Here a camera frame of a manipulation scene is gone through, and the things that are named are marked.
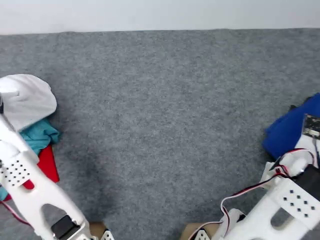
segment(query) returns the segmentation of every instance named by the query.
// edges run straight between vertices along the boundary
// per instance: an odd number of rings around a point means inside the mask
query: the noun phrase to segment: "red and white wire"
[[[312,157],[312,165],[315,165],[315,155],[312,153],[312,151],[310,151],[309,149],[306,149],[306,148],[302,148],[302,147],[299,147],[299,148],[295,148],[295,149],[292,149],[290,151],[287,151],[285,154],[283,154],[282,156],[280,156],[278,159],[283,159],[287,154],[292,154],[292,153],[295,153],[295,152],[301,152],[301,151],[305,151],[305,152],[308,152],[311,157]]]
[[[223,212],[225,218],[227,219],[227,227],[226,227],[226,230],[225,230],[225,233],[224,233],[224,237],[225,237],[226,234],[228,233],[228,230],[229,230],[229,227],[230,227],[230,216],[229,216],[229,214],[228,214],[227,209],[226,209],[225,206],[224,206],[224,202],[225,202],[226,200],[228,200],[228,199],[237,198],[237,197],[239,197],[239,196],[241,196],[241,195],[244,195],[244,194],[246,194],[246,193],[248,193],[248,192],[250,192],[250,191],[252,191],[252,190],[254,190],[254,189],[257,189],[257,188],[261,187],[262,185],[268,183],[269,181],[271,181],[271,180],[272,180],[273,178],[275,178],[275,177],[289,178],[288,175],[283,174],[282,172],[278,172],[278,173],[276,173],[275,175],[273,175],[271,178],[269,178],[268,180],[262,181],[262,182],[260,182],[260,183],[257,183],[257,184],[255,184],[255,185],[252,185],[252,186],[249,186],[249,187],[246,187],[246,188],[242,189],[241,191],[238,191],[238,192],[232,194],[231,196],[228,196],[228,197],[225,197],[224,199],[222,199],[221,204],[220,204],[220,209],[221,209],[221,211]]]
[[[27,221],[25,221],[22,217],[19,216],[19,214],[7,203],[4,201],[0,201],[0,204],[2,204],[11,214],[22,224],[31,226]]]

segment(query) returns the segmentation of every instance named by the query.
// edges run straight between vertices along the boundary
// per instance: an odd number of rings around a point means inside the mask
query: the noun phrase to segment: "cable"
[[[2,204],[14,216],[14,218],[17,219],[20,223],[31,227],[31,225],[27,221],[25,221],[22,217],[20,217],[19,214],[12,207],[10,207],[8,204],[6,204],[3,201],[0,201],[0,204]]]
[[[208,222],[205,222],[204,224],[200,225],[196,230],[193,231],[193,233],[190,235],[190,237],[188,238],[188,240],[191,240],[192,237],[193,237],[200,229],[202,229],[204,226],[209,225],[209,224],[222,224],[222,221],[208,221]]]
[[[252,185],[252,186],[248,186],[234,194],[232,194],[231,196],[228,196],[228,197],[225,197],[224,199],[222,199],[221,201],[221,204],[220,204],[220,209],[221,211],[223,212],[223,215],[226,217],[227,219],[227,227],[226,227],[226,231],[223,235],[223,237],[225,237],[228,233],[228,230],[229,230],[229,227],[230,227],[230,216],[229,216],[229,213],[228,213],[228,210],[225,208],[224,206],[224,202],[228,199],[234,199],[234,198],[237,198],[241,195],[244,195],[248,192],[250,192],[251,190],[254,190],[254,189],[257,189],[259,187],[261,187],[262,185],[268,183],[269,181],[271,181],[273,178],[275,177],[283,177],[283,178],[290,178],[289,175],[287,175],[286,173],[282,173],[282,172],[277,172],[276,174],[274,174],[271,178],[269,178],[268,180],[265,180],[265,181],[262,181],[262,182],[259,182],[255,185]],[[223,221],[208,221],[208,222],[205,222],[204,224],[200,225],[196,230],[193,231],[193,233],[189,236],[188,240],[191,240],[192,237],[194,237],[194,235],[200,230],[202,229],[204,226],[206,225],[209,225],[209,224],[222,224]]]
[[[291,154],[291,153],[295,153],[295,152],[299,152],[299,151],[306,151],[306,152],[308,152],[308,153],[311,155],[311,157],[312,157],[312,165],[315,165],[315,156],[314,156],[314,154],[313,154],[309,149],[306,149],[306,148],[303,148],[303,147],[299,147],[299,148],[295,148],[295,149],[292,149],[292,150],[290,150],[290,151],[287,151],[285,154],[283,154],[283,155],[281,156],[280,162],[281,162],[281,160],[285,157],[285,155]]]
[[[254,189],[257,189],[257,188],[261,187],[262,185],[268,183],[269,181],[271,181],[271,180],[272,180],[273,178],[275,178],[275,177],[290,178],[290,177],[287,176],[286,174],[283,174],[283,173],[281,173],[281,172],[278,172],[278,173],[276,173],[275,175],[273,175],[271,178],[269,178],[268,180],[259,182],[259,183],[255,184],[255,185],[252,185],[252,186],[248,186],[248,187],[242,189],[241,191],[238,191],[238,192],[232,194],[231,196],[228,196],[228,197],[225,197],[224,199],[222,199],[221,204],[220,204],[220,209],[221,209],[221,211],[223,212],[224,216],[227,218],[227,228],[226,228],[226,230],[225,230],[225,233],[224,233],[224,236],[223,236],[223,237],[226,236],[226,234],[228,233],[229,227],[230,227],[230,217],[229,217],[229,214],[228,214],[227,209],[226,209],[225,206],[224,206],[224,202],[225,202],[226,200],[228,200],[228,199],[237,198],[237,197],[239,197],[239,196],[241,196],[241,195],[244,195],[244,194],[246,194],[246,193],[248,193],[248,192],[250,192],[250,191],[252,191],[252,190],[254,190]]]

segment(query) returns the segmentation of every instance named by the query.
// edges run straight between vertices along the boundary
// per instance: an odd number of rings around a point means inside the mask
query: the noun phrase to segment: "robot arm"
[[[0,184],[20,213],[44,240],[98,240],[91,235],[88,221],[74,202],[38,168],[38,156],[7,121],[3,108],[0,97]],[[23,186],[28,180],[34,185],[31,190]],[[67,215],[49,226],[41,210],[45,204]],[[113,240],[111,232],[106,230],[102,239]]]

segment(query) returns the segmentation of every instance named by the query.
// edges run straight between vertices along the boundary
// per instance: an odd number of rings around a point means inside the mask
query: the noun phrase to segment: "floor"
[[[51,85],[59,185],[89,221],[116,240],[177,240],[260,180],[264,129],[320,89],[319,51],[320,29],[12,35],[0,76]],[[227,207],[248,212],[262,194]],[[0,222],[1,239],[37,239],[1,206]]]

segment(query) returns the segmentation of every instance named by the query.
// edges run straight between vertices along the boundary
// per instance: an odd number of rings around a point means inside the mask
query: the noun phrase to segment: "perforated plastic part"
[[[270,197],[310,230],[320,221],[320,202],[289,179],[283,179]]]
[[[199,230],[194,240],[210,240],[205,230]]]
[[[0,179],[4,186],[19,187],[30,178],[27,167],[14,157],[7,160],[0,160]]]
[[[101,240],[115,240],[115,239],[114,239],[114,236],[112,235],[111,231],[107,230],[102,235]]]

